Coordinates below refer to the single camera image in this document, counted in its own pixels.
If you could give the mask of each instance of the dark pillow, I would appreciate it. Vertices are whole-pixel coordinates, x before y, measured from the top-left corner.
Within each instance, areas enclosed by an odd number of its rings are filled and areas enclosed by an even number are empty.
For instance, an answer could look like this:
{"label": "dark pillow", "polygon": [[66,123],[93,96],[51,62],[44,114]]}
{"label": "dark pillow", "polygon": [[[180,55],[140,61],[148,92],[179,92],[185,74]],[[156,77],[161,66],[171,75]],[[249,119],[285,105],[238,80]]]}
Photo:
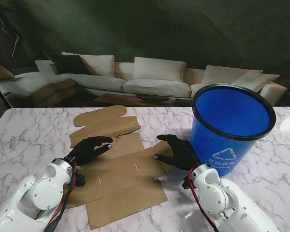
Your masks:
{"label": "dark pillow", "polygon": [[58,74],[74,73],[92,75],[79,55],[59,55],[48,52],[44,52],[44,54],[54,63]]}

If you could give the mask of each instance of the red cable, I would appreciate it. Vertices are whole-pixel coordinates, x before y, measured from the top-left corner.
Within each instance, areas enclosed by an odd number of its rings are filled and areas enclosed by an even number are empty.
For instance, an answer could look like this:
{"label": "red cable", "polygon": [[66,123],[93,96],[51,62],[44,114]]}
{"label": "red cable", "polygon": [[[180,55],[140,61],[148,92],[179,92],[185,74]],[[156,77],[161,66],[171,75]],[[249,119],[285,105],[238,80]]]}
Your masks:
{"label": "red cable", "polygon": [[[77,164],[76,164],[75,162],[73,162],[73,163],[75,164],[75,171],[77,171]],[[75,183],[76,183],[76,176],[75,176],[74,179],[73,179],[72,190],[73,190],[73,188],[74,188],[74,186],[75,186]],[[52,216],[52,218],[50,219],[49,222],[51,222],[51,221],[52,221],[52,220],[57,216],[57,214],[61,211],[62,207],[63,207],[63,202],[60,204],[60,206],[59,206],[57,212],[55,212],[55,214]]]}
{"label": "red cable", "polygon": [[191,173],[193,172],[193,170],[194,170],[194,167],[191,168],[191,170],[189,171],[189,174],[188,174],[188,179],[190,180],[190,188],[191,188],[192,194],[194,195],[194,198],[197,201],[197,204],[200,208],[200,211],[202,212],[204,217],[207,219],[208,223],[214,228],[215,231],[218,231],[217,226],[214,224],[214,222],[209,218],[209,216],[202,209],[198,195],[194,190],[193,182],[191,181]]}

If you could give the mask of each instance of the robotic arm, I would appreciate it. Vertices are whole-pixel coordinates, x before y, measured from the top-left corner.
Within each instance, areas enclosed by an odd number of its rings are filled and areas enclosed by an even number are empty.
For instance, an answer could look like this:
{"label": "robotic arm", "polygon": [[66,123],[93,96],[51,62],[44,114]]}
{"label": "robotic arm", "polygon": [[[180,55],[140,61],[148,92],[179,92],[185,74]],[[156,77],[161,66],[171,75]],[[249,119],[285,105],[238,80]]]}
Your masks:
{"label": "robotic arm", "polygon": [[[193,195],[217,231],[279,232],[273,221],[233,181],[220,179],[217,170],[209,164],[198,166],[189,175],[199,189],[199,196],[194,189]],[[232,212],[230,217],[225,214],[228,210]]]}
{"label": "robotic arm", "polygon": [[[155,154],[166,164],[189,171],[184,188],[190,188],[201,212],[215,232],[279,232],[273,221],[231,180],[220,179],[216,169],[201,164],[188,141],[175,135],[159,135],[174,157]],[[197,196],[194,188],[199,189]]]}
{"label": "robotic arm", "polygon": [[[110,144],[94,148],[112,141],[109,137],[82,140],[68,156],[48,164],[41,179],[36,180],[33,175],[24,178],[0,207],[0,232],[53,232],[74,186],[82,187],[86,183],[84,177],[77,173],[77,164],[86,164],[111,149]],[[69,185],[69,189],[61,203],[65,184]],[[32,218],[26,209],[35,209],[39,213]]]}

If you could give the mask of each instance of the recycling symbol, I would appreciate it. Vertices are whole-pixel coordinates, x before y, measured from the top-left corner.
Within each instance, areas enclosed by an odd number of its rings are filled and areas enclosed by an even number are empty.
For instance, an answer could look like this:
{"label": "recycling symbol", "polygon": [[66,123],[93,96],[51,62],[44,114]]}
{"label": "recycling symbol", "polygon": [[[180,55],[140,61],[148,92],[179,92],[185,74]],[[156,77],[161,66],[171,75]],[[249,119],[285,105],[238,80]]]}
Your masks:
{"label": "recycling symbol", "polygon": [[[230,151],[230,153],[231,153],[231,155],[232,155],[233,158],[221,158],[221,157],[219,157],[220,154],[225,153],[228,150]],[[213,154],[212,156],[215,157],[216,159],[220,159],[220,160],[233,160],[233,159],[236,159],[235,152],[233,151],[232,148],[224,149],[224,150],[222,150],[220,152],[217,152],[217,153]]]}

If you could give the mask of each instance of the green wall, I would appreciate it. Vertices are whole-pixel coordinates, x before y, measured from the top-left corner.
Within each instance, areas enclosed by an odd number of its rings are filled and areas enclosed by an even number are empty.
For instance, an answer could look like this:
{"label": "green wall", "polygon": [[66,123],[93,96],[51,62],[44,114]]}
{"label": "green wall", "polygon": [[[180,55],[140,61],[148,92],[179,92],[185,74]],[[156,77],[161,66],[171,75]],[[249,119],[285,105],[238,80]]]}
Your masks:
{"label": "green wall", "polygon": [[135,56],[262,69],[290,89],[290,0],[0,0],[25,38],[42,51]]}

